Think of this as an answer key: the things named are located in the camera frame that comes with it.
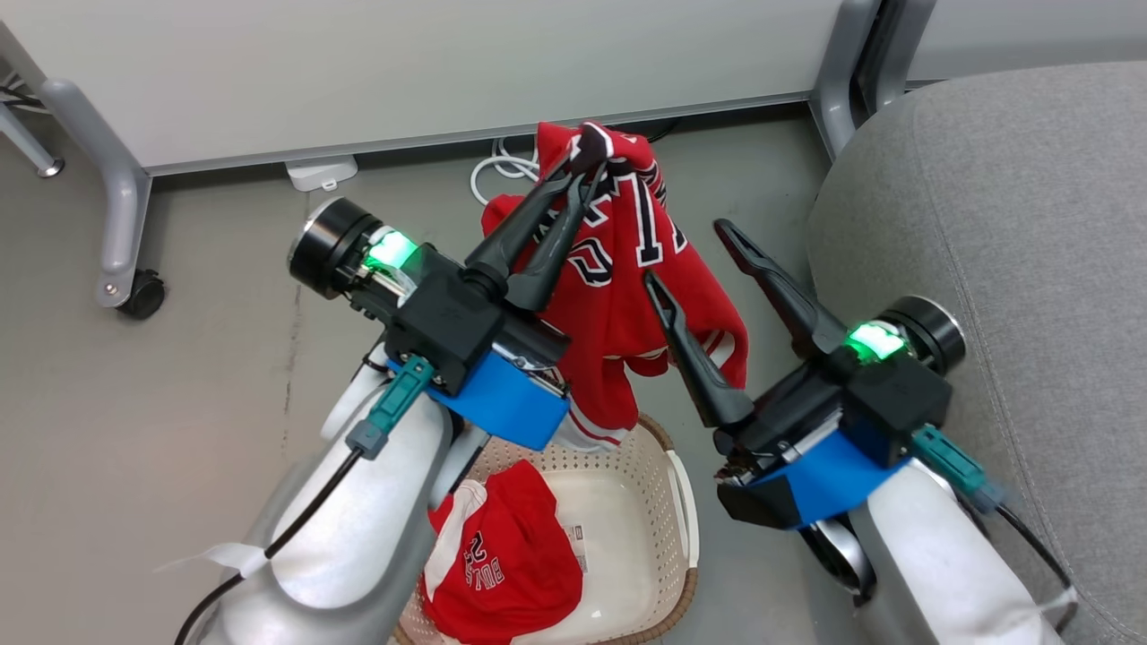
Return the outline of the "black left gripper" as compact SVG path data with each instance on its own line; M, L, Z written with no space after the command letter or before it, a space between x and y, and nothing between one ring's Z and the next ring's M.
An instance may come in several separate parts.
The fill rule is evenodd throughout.
M463 391L487 357L524 373L545 372L556 367L570 341L532 312L548 306L607 164L608 135L582 124L565 158L465 265L353 201L333 197L292 241L289 273L320 297L348 298L353 310L383 322L387 356L398 364L426 359L434 388L450 397Z

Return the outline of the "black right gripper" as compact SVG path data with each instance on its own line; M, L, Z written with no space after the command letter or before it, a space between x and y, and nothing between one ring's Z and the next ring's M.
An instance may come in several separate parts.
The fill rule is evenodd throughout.
M643 273L643 290L702 423L721 427L713 441L728 461L718 481L762 480L834 432L888 469L921 427L944 421L952 399L946 376L967 353L953 314L931 300L902 297L876 318L844 326L732 220L713 220L713 233L756 281L803 359L752 403L713 364L660 275Z

